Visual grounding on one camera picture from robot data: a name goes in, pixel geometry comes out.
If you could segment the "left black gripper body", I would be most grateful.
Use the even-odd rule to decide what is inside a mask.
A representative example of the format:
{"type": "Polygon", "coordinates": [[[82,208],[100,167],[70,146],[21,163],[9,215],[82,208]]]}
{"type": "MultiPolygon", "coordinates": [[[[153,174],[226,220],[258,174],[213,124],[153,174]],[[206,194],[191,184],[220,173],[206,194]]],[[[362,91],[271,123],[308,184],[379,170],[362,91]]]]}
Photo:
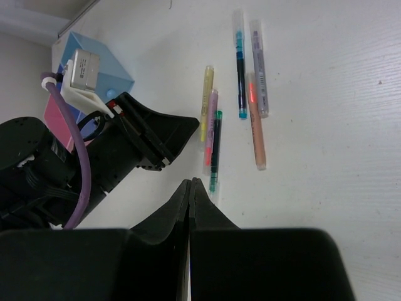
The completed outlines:
{"type": "Polygon", "coordinates": [[[173,163],[200,126],[195,117],[151,110],[127,92],[106,106],[113,117],[96,111],[83,119],[84,124],[96,124],[84,141],[91,188],[104,193],[112,191],[135,168],[161,171],[173,163]]]}

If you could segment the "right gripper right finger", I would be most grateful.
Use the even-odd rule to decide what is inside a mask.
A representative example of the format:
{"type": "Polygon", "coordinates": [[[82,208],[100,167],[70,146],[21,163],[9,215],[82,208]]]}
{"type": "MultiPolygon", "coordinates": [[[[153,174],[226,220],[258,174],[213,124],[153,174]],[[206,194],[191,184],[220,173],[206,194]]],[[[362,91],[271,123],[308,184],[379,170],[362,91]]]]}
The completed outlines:
{"type": "Polygon", "coordinates": [[[193,300],[354,300],[339,249],[313,228],[242,229],[198,178],[189,193],[193,300]]]}

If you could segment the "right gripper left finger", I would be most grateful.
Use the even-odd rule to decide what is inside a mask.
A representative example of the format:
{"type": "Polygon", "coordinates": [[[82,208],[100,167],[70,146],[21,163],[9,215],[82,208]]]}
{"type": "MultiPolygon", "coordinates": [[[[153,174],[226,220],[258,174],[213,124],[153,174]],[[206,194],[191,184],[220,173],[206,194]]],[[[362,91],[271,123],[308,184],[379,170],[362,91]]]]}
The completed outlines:
{"type": "Polygon", "coordinates": [[[2,300],[186,300],[191,182],[131,229],[1,234],[2,300]]]}

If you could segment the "pink highlighter pen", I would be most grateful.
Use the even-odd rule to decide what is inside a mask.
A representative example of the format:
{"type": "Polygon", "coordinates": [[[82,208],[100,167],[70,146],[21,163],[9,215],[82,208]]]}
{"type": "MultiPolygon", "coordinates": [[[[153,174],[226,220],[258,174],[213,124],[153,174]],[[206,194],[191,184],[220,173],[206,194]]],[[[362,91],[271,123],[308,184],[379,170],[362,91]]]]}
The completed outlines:
{"type": "Polygon", "coordinates": [[[209,175],[211,169],[211,155],[214,136],[214,121],[216,118],[216,110],[218,103],[219,93],[213,89],[209,97],[209,105],[207,111],[206,122],[206,138],[205,138],[205,152],[204,152],[204,174],[209,175]]]}

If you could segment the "yellow highlighter pen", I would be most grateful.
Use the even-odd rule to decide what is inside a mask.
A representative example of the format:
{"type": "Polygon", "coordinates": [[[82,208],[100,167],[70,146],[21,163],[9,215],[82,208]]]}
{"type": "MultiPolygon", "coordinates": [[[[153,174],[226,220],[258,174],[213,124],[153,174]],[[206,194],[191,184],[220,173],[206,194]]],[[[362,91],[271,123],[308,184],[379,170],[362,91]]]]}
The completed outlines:
{"type": "Polygon", "coordinates": [[[209,97],[212,91],[214,81],[214,67],[211,65],[206,66],[204,72],[204,84],[202,93],[202,107],[200,115],[200,141],[204,142],[206,139],[206,123],[207,123],[207,110],[209,105],[209,97]]]}

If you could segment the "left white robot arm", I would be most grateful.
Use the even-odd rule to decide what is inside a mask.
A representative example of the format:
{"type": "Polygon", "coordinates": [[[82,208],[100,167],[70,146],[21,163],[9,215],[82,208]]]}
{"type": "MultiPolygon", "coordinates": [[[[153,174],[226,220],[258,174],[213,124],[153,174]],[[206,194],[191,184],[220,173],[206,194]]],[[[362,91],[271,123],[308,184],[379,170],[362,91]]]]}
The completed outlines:
{"type": "MultiPolygon", "coordinates": [[[[108,102],[114,118],[94,112],[79,124],[97,119],[86,147],[90,160],[90,213],[136,168],[161,171],[182,152],[199,127],[194,117],[153,111],[122,93],[108,102]]],[[[64,226],[81,191],[75,150],[67,150],[35,117],[1,125],[1,229],[64,226]]]]}

